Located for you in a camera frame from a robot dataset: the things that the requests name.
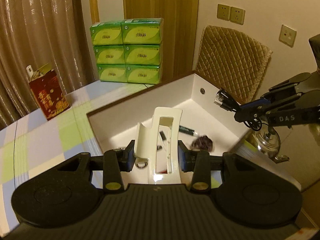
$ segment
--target electrical outlet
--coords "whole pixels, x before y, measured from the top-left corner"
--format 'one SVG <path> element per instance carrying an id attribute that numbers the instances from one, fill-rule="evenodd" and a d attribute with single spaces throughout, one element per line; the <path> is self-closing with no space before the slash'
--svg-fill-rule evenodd
<path id="1" fill-rule="evenodd" d="M 230 16 L 230 6 L 224 5 L 224 4 L 218 4 L 217 18 L 228 21 L 229 16 Z"/>
<path id="2" fill-rule="evenodd" d="M 244 14 L 245 14 L 245 10 L 237 7 L 231 7 L 230 21 L 242 25 L 244 23 Z"/>
<path id="3" fill-rule="evenodd" d="M 283 42 L 284 44 L 287 44 L 291 48 L 293 47 L 294 41 L 297 36 L 297 31 L 289 28 L 288 26 L 282 25 L 279 41 Z"/>

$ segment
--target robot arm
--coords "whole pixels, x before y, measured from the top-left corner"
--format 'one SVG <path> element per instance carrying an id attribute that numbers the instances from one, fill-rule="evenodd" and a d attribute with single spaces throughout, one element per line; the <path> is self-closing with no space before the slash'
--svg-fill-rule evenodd
<path id="1" fill-rule="evenodd" d="M 316 72 L 300 73 L 271 87 L 261 98 L 243 105 L 220 90 L 215 103 L 235 112 L 237 122 L 244 122 L 256 131 L 261 129 L 262 120 L 273 127 L 320 123 L 320 34 L 309 42 L 316 58 Z"/>

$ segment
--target open box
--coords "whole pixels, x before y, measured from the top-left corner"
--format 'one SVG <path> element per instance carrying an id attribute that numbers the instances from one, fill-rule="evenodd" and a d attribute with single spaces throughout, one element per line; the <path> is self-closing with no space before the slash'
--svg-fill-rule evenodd
<path id="1" fill-rule="evenodd" d="M 238 145 L 250 132 L 243 123 L 234 120 L 234 113 L 216 104 L 214 99 L 219 89 L 198 73 L 192 72 L 170 82 L 149 87 L 116 102 L 102 106 L 87 114 L 93 133 L 102 150 L 127 146 L 135 139 L 137 123 L 150 126 L 156 107 L 182 109 L 180 125 L 207 135 L 214 142 L 211 155 L 222 156 L 224 152 Z M 195 137 L 179 133 L 179 140 L 190 147 Z M 260 153 L 250 160 L 265 169 L 289 180 L 300 188 L 292 177 L 279 171 L 276 164 Z M 180 173 L 181 182 L 189 184 L 191 172 Z M 148 183 L 147 169 L 133 167 L 130 173 L 122 172 L 124 186 L 128 183 Z"/>

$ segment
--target ribbed black surface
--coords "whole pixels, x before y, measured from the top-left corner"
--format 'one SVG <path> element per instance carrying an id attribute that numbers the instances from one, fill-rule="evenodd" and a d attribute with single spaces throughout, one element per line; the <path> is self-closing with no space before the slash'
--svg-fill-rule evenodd
<path id="1" fill-rule="evenodd" d="M 254 229 L 222 216 L 210 198 L 180 185 L 130 185 L 122 194 L 106 195 L 99 208 L 74 225 L 43 229 L 19 225 L 5 240 L 217 239 L 283 240 L 294 225 Z"/>

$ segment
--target red object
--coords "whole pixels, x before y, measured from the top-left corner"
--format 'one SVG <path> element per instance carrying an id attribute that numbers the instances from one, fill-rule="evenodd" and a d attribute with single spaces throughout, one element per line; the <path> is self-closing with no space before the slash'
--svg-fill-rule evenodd
<path id="1" fill-rule="evenodd" d="M 47 120 L 69 108 L 54 70 L 30 81 L 29 85 Z"/>

